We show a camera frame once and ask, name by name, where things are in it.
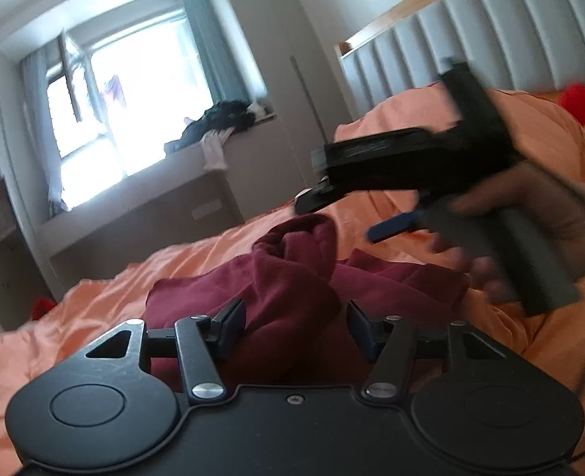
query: silver screw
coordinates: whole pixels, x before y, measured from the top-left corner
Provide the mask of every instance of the silver screw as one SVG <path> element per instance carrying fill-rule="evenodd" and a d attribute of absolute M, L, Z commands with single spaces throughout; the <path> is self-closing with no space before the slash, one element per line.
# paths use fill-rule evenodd
<path fill-rule="evenodd" d="M 199 399 L 217 399 L 224 393 L 224 387 L 217 383 L 196 384 L 191 391 Z"/>
<path fill-rule="evenodd" d="M 398 393 L 398 388 L 395 384 L 379 381 L 368 386 L 365 393 L 370 397 L 376 397 L 376 399 L 389 399 Z"/>
<path fill-rule="evenodd" d="M 286 400 L 288 401 L 288 404 L 301 404 L 306 398 L 302 395 L 289 395 Z"/>

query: black plastic part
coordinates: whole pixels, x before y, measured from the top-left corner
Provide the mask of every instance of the black plastic part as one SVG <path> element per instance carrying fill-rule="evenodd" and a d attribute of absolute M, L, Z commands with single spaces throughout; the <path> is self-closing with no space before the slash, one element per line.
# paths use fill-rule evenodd
<path fill-rule="evenodd" d="M 493 357 L 470 357 L 470 335 Z M 420 389 L 412 417 L 431 444 L 484 471 L 568 459 L 583 410 L 566 387 L 470 325 L 450 326 L 449 370 Z"/>
<path fill-rule="evenodd" d="M 197 321 L 200 335 L 214 360 L 227 360 L 246 325 L 246 305 L 235 297 L 212 320 Z M 149 358 L 177 358 L 176 329 L 150 329 L 147 332 Z"/>
<path fill-rule="evenodd" d="M 351 330 L 358 331 L 357 343 L 372 346 L 370 351 L 381 348 L 362 392 L 343 387 L 241 386 L 225 401 L 188 408 L 173 432 L 158 434 L 150 443 L 153 447 L 138 453 L 140 456 L 134 455 L 121 437 L 145 436 L 148 423 L 123 424 L 129 429 L 116 432 L 91 431 L 95 448 L 103 444 L 98 447 L 100 452 L 109 452 L 111 459 L 121 463 L 94 465 L 95 470 L 72 474 L 574 474 L 567 460 L 583 429 L 583 410 L 572 392 L 467 324 L 452 324 L 446 332 L 418 330 L 406 319 L 368 319 L 355 303 L 350 303 L 349 309 L 348 324 Z M 186 324 L 197 329 L 197 320 L 189 321 Z M 377 326 L 382 326 L 382 334 Z M 129 330 L 119 326 L 103 340 L 108 342 L 123 329 Z M 144 351 L 144 342 L 136 342 L 143 336 L 132 331 L 133 343 L 122 359 Z M 85 352 L 100 345 L 95 343 Z M 420 356 L 443 357 L 446 371 L 407 398 L 410 367 Z M 72 358 L 76 359 L 74 373 L 59 372 L 58 378 L 81 378 L 84 385 L 95 384 L 92 367 L 98 359 L 77 355 Z M 191 365 L 182 368 L 191 370 Z M 37 381 L 28 384 L 30 392 L 24 393 L 22 399 L 13 399 L 7 421 L 12 424 L 9 434 L 15 446 L 25 445 L 25 436 L 30 434 L 41 445 L 37 450 L 41 456 L 52 449 L 53 443 L 52 432 L 41 430 L 40 423 L 33 422 L 43 417 L 30 415 L 32 409 L 44 403 L 36 393 L 43 390 L 42 385 L 35 385 Z M 375 399 L 364 392 L 379 382 L 395 384 L 399 388 L 396 396 Z M 122 381 L 121 390 L 131 395 L 138 383 L 136 378 L 128 378 Z M 168 404 L 153 390 L 145 397 L 136 412 L 146 421 L 155 420 L 148 411 L 166 416 L 168 410 L 175 410 L 175 403 Z M 93 426 L 88 423 L 96 422 L 99 415 L 113 415 L 119 407 L 111 392 L 98 390 L 94 398 L 100 403 L 93 410 L 101 411 L 94 415 L 79 413 L 77 399 L 58 402 L 53 409 L 66 420 L 73 417 L 73 421 L 84 421 L 84 428 L 91 430 Z M 78 459 L 79 454 L 96 462 L 85 444 L 75 442 L 74 428 L 56 433 L 60 437 L 54 445 L 63 443 L 69 447 L 53 454 L 60 468 L 70 468 L 70 457 Z M 20 474 L 61 474 L 61 470 L 44 466 L 43 459 L 39 461 L 40 464 L 27 460 Z"/>
<path fill-rule="evenodd" d="M 325 191 L 311 188 L 295 198 L 294 212 L 296 214 L 314 213 L 343 197 L 345 197 L 345 193 L 338 190 Z"/>
<path fill-rule="evenodd" d="M 228 360 L 245 326 L 246 305 L 235 297 L 213 318 L 206 333 L 204 342 L 214 360 Z"/>
<path fill-rule="evenodd" d="M 214 402 L 226 397 L 226 389 L 222 383 L 211 355 L 199 336 L 198 320 L 186 317 L 176 322 L 177 360 L 182 375 L 182 388 L 192 404 Z M 197 384 L 213 383 L 223 389 L 223 393 L 215 399 L 201 399 L 193 394 Z"/>
<path fill-rule="evenodd" d="M 12 397 L 6 430 L 21 459 L 96 469 L 148 452 L 173 430 L 176 397 L 141 369 L 141 361 L 148 362 L 141 357 L 146 332 L 142 321 L 134 322 L 101 336 Z"/>
<path fill-rule="evenodd" d="M 361 395 L 364 399 L 377 403 L 399 403 L 409 389 L 414 354 L 417 346 L 417 328 L 411 321 L 384 321 L 392 330 L 384 349 L 374 365 L 369 377 L 363 384 Z M 377 397 L 368 392 L 374 384 L 392 384 L 396 393 Z"/>
<path fill-rule="evenodd" d="M 403 213 L 371 227 L 369 241 L 429 228 L 474 256 L 496 258 L 527 315 L 577 302 L 572 278 L 541 231 L 519 210 L 460 219 L 441 208 L 439 203 L 446 202 L 441 198 L 462 193 L 523 159 L 468 64 L 452 66 L 440 78 L 461 121 L 437 134 L 415 127 L 325 145 L 313 153 L 315 168 L 325 177 L 298 197 L 295 211 L 317 211 L 339 195 L 360 190 L 417 190 L 421 200 L 416 213 Z"/>
<path fill-rule="evenodd" d="M 367 361 L 376 363 L 387 343 L 391 328 L 386 327 L 382 320 L 371 321 L 368 319 L 364 311 L 354 301 L 348 302 L 345 313 L 347 330 L 356 342 L 358 349 Z"/>

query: window sill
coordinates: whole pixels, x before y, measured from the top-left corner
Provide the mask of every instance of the window sill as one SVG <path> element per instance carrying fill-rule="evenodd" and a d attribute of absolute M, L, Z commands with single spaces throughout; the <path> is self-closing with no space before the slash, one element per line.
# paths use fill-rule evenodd
<path fill-rule="evenodd" d="M 8 227 L 8 229 L 3 231 L 0 234 L 0 244 L 3 243 L 4 241 L 6 241 L 6 239 L 8 239 L 12 235 L 12 233 L 14 233 L 16 231 L 17 231 L 16 225 L 12 225 L 12 226 Z"/>
<path fill-rule="evenodd" d="M 155 198 L 203 175 L 204 155 L 199 144 L 178 150 L 165 159 L 123 179 L 69 213 L 44 223 L 38 238 L 48 257 Z"/>

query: window frame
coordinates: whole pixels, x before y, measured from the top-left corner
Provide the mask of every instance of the window frame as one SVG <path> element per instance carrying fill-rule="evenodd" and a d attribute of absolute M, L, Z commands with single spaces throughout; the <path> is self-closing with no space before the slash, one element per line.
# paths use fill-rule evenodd
<path fill-rule="evenodd" d="M 174 21 L 181 21 L 183 19 L 185 19 L 186 22 L 188 23 L 186 12 L 181 7 L 170 11 L 163 11 L 162 13 L 159 13 L 153 17 L 148 17 L 142 21 L 134 23 L 133 25 L 129 25 L 128 27 L 125 27 L 122 30 L 104 36 L 103 38 L 94 41 L 93 43 L 90 44 L 90 46 L 86 48 L 82 48 L 79 45 L 77 45 L 77 43 L 71 38 L 71 36 L 69 36 L 65 31 L 63 31 L 56 39 L 59 49 L 59 56 L 61 60 L 47 70 L 48 87 L 50 86 L 50 84 L 52 84 L 52 82 L 56 82 L 62 77 L 66 78 L 66 86 L 68 87 L 68 94 L 70 97 L 70 102 L 72 104 L 72 111 L 74 112 L 75 117 L 77 117 L 77 122 L 81 121 L 82 117 L 81 112 L 79 110 L 79 104 L 76 99 L 74 87 L 71 83 L 71 75 L 73 70 L 78 65 L 82 65 L 85 70 L 85 83 L 87 84 L 88 88 L 90 84 L 94 84 L 96 86 L 96 79 L 94 77 L 94 70 L 92 68 L 92 55 L 94 55 L 95 52 L 98 52 L 104 47 L 110 46 L 111 44 L 114 44 L 120 41 L 121 39 L 125 39 L 126 37 L 129 37 L 135 33 L 147 30 L 148 28 L 155 27 L 156 25 L 164 25 L 165 23 L 173 23 Z M 70 59 L 66 54 L 65 48 L 66 40 L 72 41 L 73 45 L 79 50 L 80 54 L 78 60 L 70 62 Z M 117 154 L 117 157 L 119 157 L 120 159 L 119 149 L 116 145 L 114 135 L 111 132 L 111 128 L 109 127 L 109 121 L 107 119 L 106 113 L 104 116 L 104 122 L 101 121 L 101 123 L 105 125 L 107 132 L 98 134 L 96 138 L 91 139 L 90 141 L 86 142 L 85 144 L 82 144 L 72 152 L 69 152 L 65 156 L 62 156 L 61 163 L 66 162 L 69 159 L 72 159 L 74 156 L 80 154 L 81 152 L 89 148 L 91 145 L 95 144 L 97 141 L 101 141 L 102 139 L 109 140 Z M 123 174 L 123 179 L 128 177 L 127 172 L 125 171 L 125 165 L 122 161 L 120 162 L 120 168 Z"/>

